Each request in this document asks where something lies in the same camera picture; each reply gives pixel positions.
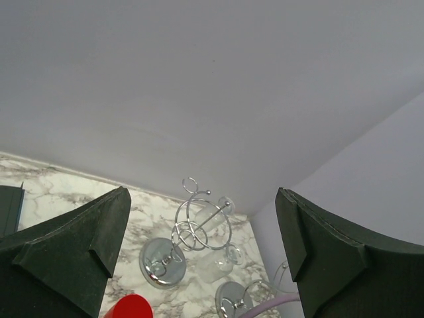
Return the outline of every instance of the purple handle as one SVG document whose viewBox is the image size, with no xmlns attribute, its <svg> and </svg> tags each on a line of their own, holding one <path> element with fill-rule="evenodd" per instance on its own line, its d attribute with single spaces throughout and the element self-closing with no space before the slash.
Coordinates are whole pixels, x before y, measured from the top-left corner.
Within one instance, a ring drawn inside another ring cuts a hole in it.
<svg viewBox="0 0 424 318">
<path fill-rule="evenodd" d="M 260 303 L 259 305 L 253 307 L 246 313 L 243 313 L 239 318 L 253 318 L 275 306 L 282 305 L 283 303 L 289 303 L 291 301 L 300 301 L 299 293 L 278 296 L 270 300 L 264 301 L 263 303 Z"/>
</svg>

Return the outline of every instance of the marble countertop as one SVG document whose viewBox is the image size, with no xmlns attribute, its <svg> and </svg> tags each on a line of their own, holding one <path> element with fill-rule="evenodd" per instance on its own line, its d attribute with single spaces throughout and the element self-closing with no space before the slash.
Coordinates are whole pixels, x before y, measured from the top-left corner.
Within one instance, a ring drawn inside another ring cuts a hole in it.
<svg viewBox="0 0 424 318">
<path fill-rule="evenodd" d="M 21 186 L 25 197 L 19 229 L 25 229 L 57 215 L 68 212 L 116 188 L 118 183 L 102 180 L 62 168 L 0 155 L 0 184 Z M 138 256 L 143 244 L 155 237 L 170 237 L 174 215 L 181 201 L 129 187 L 132 205 L 115 274 L 109 280 L 100 317 L 124 295 L 137 293 L 145 297 L 154 309 L 155 318 L 212 318 L 218 317 L 215 309 L 215 292 L 226 281 L 247 285 L 256 279 L 266 279 L 252 228 L 245 215 L 231 217 L 232 242 L 244 252 L 244 263 L 235 266 L 232 273 L 212 284 L 202 282 L 195 273 L 197 261 L 207 250 L 185 252 L 187 272 L 182 282 L 169 290 L 153 288 L 142 275 Z M 220 241 L 225 229 L 217 229 L 213 239 Z M 263 301 L 265 289 L 254 289 L 252 298 Z M 269 311 L 259 317 L 279 317 Z"/>
</svg>

